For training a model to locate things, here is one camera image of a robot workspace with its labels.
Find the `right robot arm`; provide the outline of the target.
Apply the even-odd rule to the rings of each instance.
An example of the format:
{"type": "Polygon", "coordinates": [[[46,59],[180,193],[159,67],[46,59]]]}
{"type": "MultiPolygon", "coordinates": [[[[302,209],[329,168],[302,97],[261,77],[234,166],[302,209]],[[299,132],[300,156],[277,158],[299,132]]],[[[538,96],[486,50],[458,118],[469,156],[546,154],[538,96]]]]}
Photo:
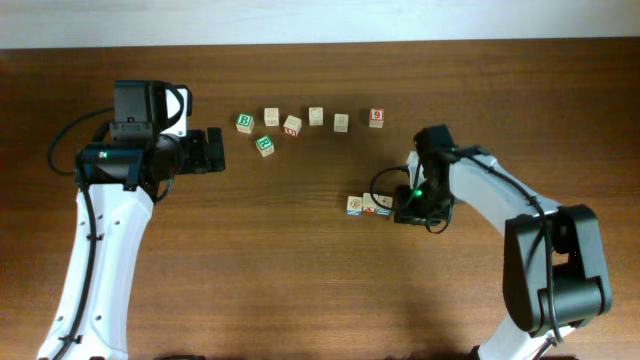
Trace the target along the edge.
{"type": "Polygon", "coordinates": [[[445,125],[413,138],[396,189],[399,224],[444,232],[465,203],[504,238],[502,292],[507,314],[472,359],[540,359],[613,304],[599,220],[585,205],[562,206],[510,175],[480,146],[458,147],[445,125]]]}

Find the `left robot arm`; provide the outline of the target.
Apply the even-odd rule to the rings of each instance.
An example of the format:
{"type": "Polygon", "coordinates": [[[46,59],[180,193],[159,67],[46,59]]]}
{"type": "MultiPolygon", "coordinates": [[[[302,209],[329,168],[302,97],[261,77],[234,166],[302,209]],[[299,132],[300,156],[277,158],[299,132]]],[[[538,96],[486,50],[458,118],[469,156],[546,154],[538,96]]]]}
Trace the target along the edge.
{"type": "Polygon", "coordinates": [[[221,172],[222,132],[169,128],[107,141],[101,125],[75,159],[77,219],[64,288],[40,359],[125,359],[136,259],[154,207],[178,175],[221,172]]]}

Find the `shell picture Q block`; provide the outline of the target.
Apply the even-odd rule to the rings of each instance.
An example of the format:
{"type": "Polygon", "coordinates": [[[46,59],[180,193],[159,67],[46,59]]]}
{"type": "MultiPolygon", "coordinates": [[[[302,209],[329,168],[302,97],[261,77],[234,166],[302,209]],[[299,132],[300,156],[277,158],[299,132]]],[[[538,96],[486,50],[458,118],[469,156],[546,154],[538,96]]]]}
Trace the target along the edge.
{"type": "Polygon", "coordinates": [[[346,214],[349,216],[361,216],[363,209],[363,198],[349,196],[347,199],[346,214]]]}

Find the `letter E L block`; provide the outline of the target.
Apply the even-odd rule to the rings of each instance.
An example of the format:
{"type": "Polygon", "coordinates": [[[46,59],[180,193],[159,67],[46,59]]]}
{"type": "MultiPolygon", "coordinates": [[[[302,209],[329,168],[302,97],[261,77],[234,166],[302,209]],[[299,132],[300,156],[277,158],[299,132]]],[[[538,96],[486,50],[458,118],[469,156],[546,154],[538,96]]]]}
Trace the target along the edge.
{"type": "Polygon", "coordinates": [[[378,206],[374,197],[370,193],[364,193],[362,195],[362,212],[375,214],[377,212],[377,208],[378,206]]]}

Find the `car picture yellow block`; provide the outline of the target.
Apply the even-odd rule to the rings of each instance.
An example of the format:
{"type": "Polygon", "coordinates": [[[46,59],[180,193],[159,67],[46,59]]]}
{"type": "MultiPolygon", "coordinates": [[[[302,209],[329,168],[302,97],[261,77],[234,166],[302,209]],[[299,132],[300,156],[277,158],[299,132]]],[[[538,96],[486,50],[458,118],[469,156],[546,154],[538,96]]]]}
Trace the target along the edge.
{"type": "Polygon", "coordinates": [[[393,198],[385,195],[376,195],[376,214],[391,216],[393,212],[393,198]]]}

